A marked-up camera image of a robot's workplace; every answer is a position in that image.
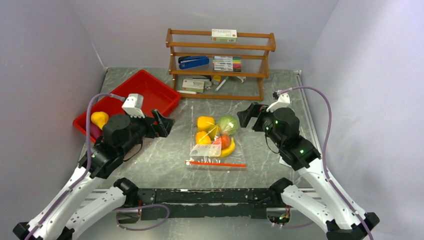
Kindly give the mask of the green round cabbage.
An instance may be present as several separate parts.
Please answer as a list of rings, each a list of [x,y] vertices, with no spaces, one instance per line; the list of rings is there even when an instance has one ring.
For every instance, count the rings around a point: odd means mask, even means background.
[[[224,135],[235,135],[240,129],[240,123],[232,115],[222,116],[218,121],[217,125],[220,128],[220,133]]]

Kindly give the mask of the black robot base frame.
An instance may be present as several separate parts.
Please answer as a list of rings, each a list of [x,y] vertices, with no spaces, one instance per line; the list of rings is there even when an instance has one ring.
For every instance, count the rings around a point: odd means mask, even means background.
[[[123,191],[123,207],[137,220],[250,217],[267,219],[267,209],[284,208],[281,193],[292,182],[281,178],[268,188],[139,188],[127,178],[113,185]]]

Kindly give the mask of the yellow pear squash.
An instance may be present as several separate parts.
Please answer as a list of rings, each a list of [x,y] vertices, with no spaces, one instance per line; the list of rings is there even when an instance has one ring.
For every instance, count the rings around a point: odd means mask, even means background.
[[[102,130],[109,121],[109,115],[104,111],[96,111],[91,114],[90,121]]]

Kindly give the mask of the wooden three-tier shelf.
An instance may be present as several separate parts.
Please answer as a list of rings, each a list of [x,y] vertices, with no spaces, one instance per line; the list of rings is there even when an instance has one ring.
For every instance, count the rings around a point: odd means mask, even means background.
[[[169,28],[165,45],[170,50],[168,74],[172,87],[183,87],[189,76],[222,77],[211,93],[182,93],[183,98],[262,101],[264,80],[270,76],[269,54],[276,51],[274,33],[237,32],[236,38],[219,41],[211,30],[178,30]],[[240,84],[254,80],[254,93],[223,93],[222,86],[233,77]]]

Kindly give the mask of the clear zip top bag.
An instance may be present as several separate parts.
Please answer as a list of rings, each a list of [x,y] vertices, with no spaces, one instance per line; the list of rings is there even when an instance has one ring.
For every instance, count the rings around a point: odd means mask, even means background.
[[[244,169],[239,120],[229,114],[191,113],[191,142],[185,165],[199,168]]]

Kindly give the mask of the purple eggplant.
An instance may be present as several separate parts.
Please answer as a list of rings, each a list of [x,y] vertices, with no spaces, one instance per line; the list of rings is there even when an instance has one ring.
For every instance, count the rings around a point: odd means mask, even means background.
[[[93,143],[102,135],[102,133],[103,133],[102,130],[98,126],[92,123],[90,124],[89,134],[90,134],[90,139]]]

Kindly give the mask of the orange red pepper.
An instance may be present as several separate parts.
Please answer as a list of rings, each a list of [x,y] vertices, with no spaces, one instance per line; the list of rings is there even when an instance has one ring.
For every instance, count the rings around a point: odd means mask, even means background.
[[[220,145],[221,149],[225,149],[230,145],[231,138],[226,134],[221,134],[220,137],[217,137],[213,144],[214,145]]]

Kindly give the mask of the pack of coloured markers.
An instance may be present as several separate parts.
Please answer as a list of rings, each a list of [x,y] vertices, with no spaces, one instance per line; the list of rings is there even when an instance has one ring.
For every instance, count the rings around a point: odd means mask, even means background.
[[[240,56],[214,56],[212,65],[214,71],[241,72],[242,58]]]

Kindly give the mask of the yellow orange bell pepper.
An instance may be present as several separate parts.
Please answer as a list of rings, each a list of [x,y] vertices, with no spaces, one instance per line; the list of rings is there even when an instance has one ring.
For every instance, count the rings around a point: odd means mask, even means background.
[[[195,142],[197,145],[210,145],[212,140],[206,131],[199,131],[195,135]]]

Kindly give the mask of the blue stapler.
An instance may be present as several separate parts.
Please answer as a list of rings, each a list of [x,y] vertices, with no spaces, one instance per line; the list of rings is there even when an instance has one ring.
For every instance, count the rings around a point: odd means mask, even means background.
[[[177,60],[178,66],[181,70],[195,68],[199,66],[208,65],[210,58],[205,55],[195,55],[195,56],[181,56]]]

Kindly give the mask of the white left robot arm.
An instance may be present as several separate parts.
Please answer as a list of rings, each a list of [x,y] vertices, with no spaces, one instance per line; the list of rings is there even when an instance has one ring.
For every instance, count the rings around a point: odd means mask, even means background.
[[[87,149],[72,176],[47,205],[29,222],[20,222],[13,233],[20,240],[76,240],[98,220],[114,210],[143,208],[139,188],[127,178],[118,179],[104,194],[80,207],[123,162],[125,155],[144,138],[166,138],[175,120],[158,110],[152,117],[114,115],[106,124],[106,136]]]

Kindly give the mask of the white staples box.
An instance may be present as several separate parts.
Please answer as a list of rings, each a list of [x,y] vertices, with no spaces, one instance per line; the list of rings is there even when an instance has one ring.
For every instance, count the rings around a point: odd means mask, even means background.
[[[205,82],[202,80],[184,79],[182,83],[182,89],[184,91],[203,93],[205,88]]]

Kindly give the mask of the green white marker pen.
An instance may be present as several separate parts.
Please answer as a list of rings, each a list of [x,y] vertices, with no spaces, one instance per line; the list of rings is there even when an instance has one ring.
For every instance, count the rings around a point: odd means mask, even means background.
[[[226,76],[220,83],[219,83],[219,85],[216,87],[216,89],[215,89],[215,91],[216,92],[218,92],[221,88],[222,88],[222,86],[226,83],[226,81],[229,79],[229,77],[228,76]]]

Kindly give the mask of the red plastic tray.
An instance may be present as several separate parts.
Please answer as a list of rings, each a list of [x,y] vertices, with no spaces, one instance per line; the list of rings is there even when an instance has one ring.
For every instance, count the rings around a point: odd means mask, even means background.
[[[138,71],[112,92],[95,95],[88,104],[86,111],[73,121],[73,125],[82,132],[87,141],[91,141],[91,114],[105,112],[109,115],[102,135],[97,139],[100,144],[109,147],[134,146],[142,143],[142,139],[131,133],[131,117],[124,112],[122,105],[129,94],[140,94],[144,97],[142,111],[146,117],[153,117],[152,110],[157,109],[164,117],[175,110],[181,95],[155,78],[145,70]]]

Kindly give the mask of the white box on top shelf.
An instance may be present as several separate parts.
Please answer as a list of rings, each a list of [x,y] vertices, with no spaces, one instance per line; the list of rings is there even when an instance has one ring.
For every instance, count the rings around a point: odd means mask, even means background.
[[[236,43],[238,39],[235,29],[216,29],[211,30],[211,40],[218,43]]]

